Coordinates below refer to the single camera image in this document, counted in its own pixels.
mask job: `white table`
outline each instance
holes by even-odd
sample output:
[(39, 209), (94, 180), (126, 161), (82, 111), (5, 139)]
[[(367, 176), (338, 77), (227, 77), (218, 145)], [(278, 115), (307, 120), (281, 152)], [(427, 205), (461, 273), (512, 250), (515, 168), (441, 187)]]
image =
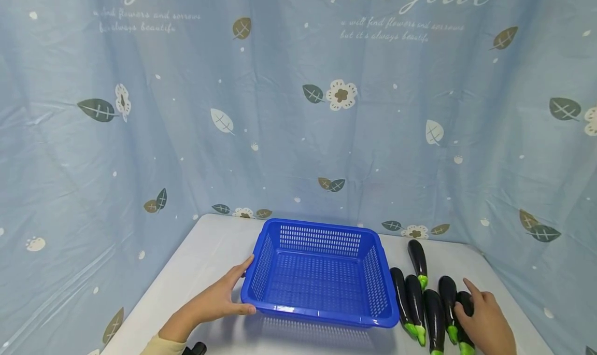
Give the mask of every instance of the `white table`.
[[(252, 253), (263, 221), (208, 214), (200, 218), (176, 253), (151, 284), (102, 355), (139, 354), (149, 339), (185, 302), (219, 279), (234, 264)], [(413, 273), (407, 252), (409, 238), (381, 235), (390, 267)], [(523, 314), (487, 261), (467, 245), (422, 240), (429, 270), (429, 288), (447, 274), (459, 288), (468, 277), (480, 289), (491, 291), (502, 307), (518, 343), (518, 355), (553, 355)], [(239, 281), (233, 300), (239, 301)], [(348, 329), (303, 323), (257, 314), (228, 317), (199, 326), (189, 338), (207, 345), (207, 355), (332, 355), (429, 354), (408, 337), (398, 324), (394, 329)], [(446, 339), (445, 355), (458, 355)]]

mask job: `eggplant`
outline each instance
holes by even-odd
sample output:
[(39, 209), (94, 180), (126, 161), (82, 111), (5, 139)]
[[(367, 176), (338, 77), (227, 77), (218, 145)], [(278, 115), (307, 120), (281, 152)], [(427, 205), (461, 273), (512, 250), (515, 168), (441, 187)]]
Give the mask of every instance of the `eggplant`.
[(417, 273), (417, 279), (421, 283), (421, 289), (427, 288), (427, 260), (425, 259), (425, 252), (423, 246), (417, 240), (410, 240), (408, 242), (408, 254), (413, 262), (413, 267)]
[(444, 307), (444, 318), (446, 331), (449, 340), (453, 344), (458, 344), (458, 328), (456, 328), (456, 317), (454, 315), (454, 305), (456, 304), (456, 283), (449, 276), (442, 276), (439, 280), (439, 296), (442, 299)]
[(404, 274), (400, 268), (390, 268), (390, 275), (392, 275), (392, 281), (394, 282), (394, 289), (396, 290), (396, 300), (398, 302), (398, 309), (400, 311), (400, 323), (402, 327), (407, 331), (414, 340), (417, 339), (417, 329), (413, 324), (413, 319), (408, 309), (408, 300), (406, 287), (404, 285)]
[[(468, 316), (472, 316), (475, 313), (475, 308), (473, 307), (473, 300), (470, 293), (458, 292), (458, 294), (456, 294), (456, 301), (460, 302), (464, 308), (464, 313), (466, 313)], [(460, 347), (460, 355), (474, 355), (475, 344), (460, 325), (458, 318), (456, 319), (456, 328), (458, 328), (458, 346)]]
[(429, 333), (429, 354), (443, 355), (446, 324), (442, 299), (437, 292), (427, 289), (423, 292), (423, 301)]
[(408, 310), (413, 320), (414, 328), (417, 332), (417, 340), (421, 346), (427, 342), (427, 331), (425, 330), (425, 318), (423, 309), (423, 291), (417, 276), (409, 274), (406, 279), (406, 291)]

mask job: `sleeve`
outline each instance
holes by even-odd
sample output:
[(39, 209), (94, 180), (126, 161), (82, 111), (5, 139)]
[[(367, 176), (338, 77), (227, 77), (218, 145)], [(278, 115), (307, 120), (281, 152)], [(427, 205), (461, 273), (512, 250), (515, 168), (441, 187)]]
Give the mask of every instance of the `sleeve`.
[(172, 342), (155, 335), (149, 341), (145, 350), (141, 352), (141, 355), (181, 355), (185, 347), (185, 343)]

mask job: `white flower print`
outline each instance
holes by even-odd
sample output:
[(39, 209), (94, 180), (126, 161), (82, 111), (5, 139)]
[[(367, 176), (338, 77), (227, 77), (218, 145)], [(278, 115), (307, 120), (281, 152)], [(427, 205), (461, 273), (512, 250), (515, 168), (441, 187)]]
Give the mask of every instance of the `white flower print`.
[(402, 230), (400, 234), (402, 237), (424, 238), (427, 240), (427, 238), (429, 238), (427, 231), (428, 229), (424, 225), (409, 225), (406, 229)]
[(126, 87), (123, 84), (118, 84), (115, 89), (116, 93), (116, 109), (121, 112), (122, 119), (125, 120), (128, 118), (129, 113), (131, 112), (131, 101), (129, 101), (129, 91), (126, 90)]
[(232, 216), (251, 219), (251, 218), (253, 218), (253, 211), (248, 207), (244, 207), (244, 208), (237, 207), (236, 210), (234, 210), (234, 213), (232, 213)]
[(332, 81), (325, 97), (330, 101), (330, 109), (338, 111), (340, 108), (351, 108), (354, 97), (357, 95), (357, 86), (353, 83), (344, 84), (344, 80)]
[(585, 120), (589, 122), (585, 126), (585, 134), (589, 136), (597, 136), (597, 107), (590, 108), (585, 113)]

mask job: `fabric backdrop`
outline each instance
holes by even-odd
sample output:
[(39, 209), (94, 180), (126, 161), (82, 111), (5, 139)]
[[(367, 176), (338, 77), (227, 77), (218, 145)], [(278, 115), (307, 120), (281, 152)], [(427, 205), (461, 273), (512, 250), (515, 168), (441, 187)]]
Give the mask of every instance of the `fabric backdrop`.
[(595, 1), (0, 0), (0, 354), (98, 354), (208, 212), (474, 245), (595, 354)]

